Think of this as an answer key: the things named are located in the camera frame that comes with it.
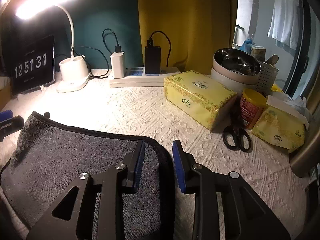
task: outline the tablecloth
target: tablecloth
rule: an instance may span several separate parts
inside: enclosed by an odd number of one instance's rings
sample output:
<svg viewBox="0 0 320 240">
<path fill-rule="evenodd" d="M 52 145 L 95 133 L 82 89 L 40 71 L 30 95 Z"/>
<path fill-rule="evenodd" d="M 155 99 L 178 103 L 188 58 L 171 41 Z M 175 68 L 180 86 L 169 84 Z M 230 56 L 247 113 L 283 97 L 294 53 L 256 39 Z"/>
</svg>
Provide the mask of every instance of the tablecloth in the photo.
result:
<svg viewBox="0 0 320 240">
<path fill-rule="evenodd" d="M 20 94 L 4 110 L 11 109 L 14 115 L 21 115 L 25 120 L 32 111 L 40 114 L 48 111 L 50 119 L 65 125 L 149 136 L 170 153 L 172 142 L 179 139 L 185 152 L 193 154 L 198 163 L 212 171 L 223 174 L 237 171 L 241 174 L 280 219 L 292 238 L 302 230 L 306 209 L 305 188 L 310 181 L 292 173 L 285 150 L 251 134 L 252 152 L 229 150 L 222 141 L 221 133 L 217 132 L 224 127 L 210 132 L 166 100 L 163 87 L 109 88 L 107 79 L 94 79 L 79 91 L 59 94 L 56 87 L 60 80 L 61 74 L 56 73 L 56 82 L 43 92 L 36 90 Z M 16 132 L 0 144 L 1 167 L 15 150 L 18 136 L 19 132 Z M 176 198 L 174 239 L 191 239 L 194 195 L 183 195 L 177 188 Z M 220 230 L 223 239 L 221 218 Z M 20 228 L 20 231 L 24 237 L 28 233 L 25 229 Z"/>
</svg>

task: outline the white lamp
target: white lamp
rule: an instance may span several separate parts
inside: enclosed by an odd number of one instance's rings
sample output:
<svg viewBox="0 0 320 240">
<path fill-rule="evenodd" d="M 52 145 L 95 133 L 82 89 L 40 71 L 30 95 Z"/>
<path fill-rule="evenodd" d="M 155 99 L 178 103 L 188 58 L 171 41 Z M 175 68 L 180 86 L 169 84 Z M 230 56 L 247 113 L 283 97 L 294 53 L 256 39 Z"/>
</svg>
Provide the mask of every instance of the white lamp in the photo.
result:
<svg viewBox="0 0 320 240">
<path fill-rule="evenodd" d="M 59 63 L 62 81 L 57 87 L 57 92 L 71 92 L 83 88 L 89 79 L 89 72 L 84 59 L 81 56 L 74 57 L 74 29 L 70 14 L 60 4 L 68 0 L 26 0 L 18 9 L 16 16 L 21 19 L 30 19 L 37 13 L 51 7 L 61 8 L 68 16 L 71 26 L 71 58 L 62 60 Z"/>
</svg>

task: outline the gray towel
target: gray towel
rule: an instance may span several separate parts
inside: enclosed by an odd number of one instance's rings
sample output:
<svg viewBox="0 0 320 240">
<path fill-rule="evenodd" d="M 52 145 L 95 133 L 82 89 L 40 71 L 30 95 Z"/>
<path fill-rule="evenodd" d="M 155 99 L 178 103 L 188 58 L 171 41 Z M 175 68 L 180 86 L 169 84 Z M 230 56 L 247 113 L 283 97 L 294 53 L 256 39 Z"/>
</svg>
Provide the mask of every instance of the gray towel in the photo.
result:
<svg viewBox="0 0 320 240">
<path fill-rule="evenodd" d="M 123 195 L 126 239 L 172 238 L 174 171 L 169 153 L 155 140 L 69 127 L 36 112 L 21 130 L 17 149 L 1 173 L 4 193 L 20 219 L 32 227 L 81 172 L 104 172 L 145 141 L 140 187 Z"/>
</svg>

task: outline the clock display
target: clock display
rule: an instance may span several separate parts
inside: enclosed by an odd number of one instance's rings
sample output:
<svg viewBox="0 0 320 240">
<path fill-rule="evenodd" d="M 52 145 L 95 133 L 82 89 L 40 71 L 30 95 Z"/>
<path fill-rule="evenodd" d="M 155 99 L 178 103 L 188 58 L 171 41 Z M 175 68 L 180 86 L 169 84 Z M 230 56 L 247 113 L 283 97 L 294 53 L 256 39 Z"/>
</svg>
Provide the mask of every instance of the clock display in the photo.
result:
<svg viewBox="0 0 320 240">
<path fill-rule="evenodd" d="M 11 71 L 13 95 L 54 81 L 53 52 L 53 36 L 39 40 L 25 49 Z"/>
</svg>

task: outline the yellow tissue package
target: yellow tissue package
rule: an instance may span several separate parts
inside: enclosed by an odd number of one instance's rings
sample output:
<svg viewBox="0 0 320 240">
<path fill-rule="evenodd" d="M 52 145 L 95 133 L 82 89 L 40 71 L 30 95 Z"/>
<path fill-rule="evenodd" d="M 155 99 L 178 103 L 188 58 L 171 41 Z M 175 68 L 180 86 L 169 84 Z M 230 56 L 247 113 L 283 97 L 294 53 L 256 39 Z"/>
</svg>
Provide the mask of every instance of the yellow tissue package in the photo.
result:
<svg viewBox="0 0 320 240">
<path fill-rule="evenodd" d="M 194 70 L 164 79 L 164 95 L 209 130 L 229 113 L 237 93 Z"/>
<path fill-rule="evenodd" d="M 251 133 L 270 144 L 288 149 L 288 153 L 304 144 L 303 123 L 273 106 L 263 111 Z"/>
</svg>

